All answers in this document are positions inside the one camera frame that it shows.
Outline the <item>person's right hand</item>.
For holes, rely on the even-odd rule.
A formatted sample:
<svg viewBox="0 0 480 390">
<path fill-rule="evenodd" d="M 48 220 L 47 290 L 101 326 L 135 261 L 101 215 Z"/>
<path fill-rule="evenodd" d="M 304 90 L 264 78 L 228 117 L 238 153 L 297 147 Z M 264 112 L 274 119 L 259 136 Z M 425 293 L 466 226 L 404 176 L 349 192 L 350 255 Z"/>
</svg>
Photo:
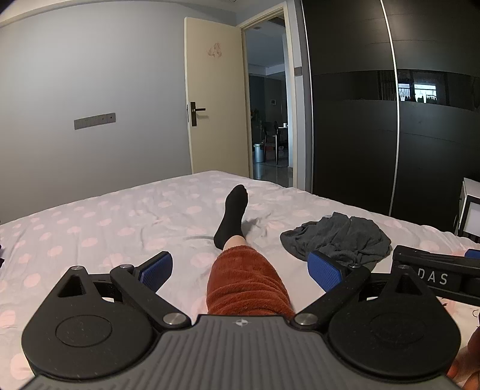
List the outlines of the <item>person's right hand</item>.
<svg viewBox="0 0 480 390">
<path fill-rule="evenodd" d="M 462 389 L 479 390 L 479 359 L 480 329 L 477 328 L 451 365 L 448 378 Z"/>
</svg>

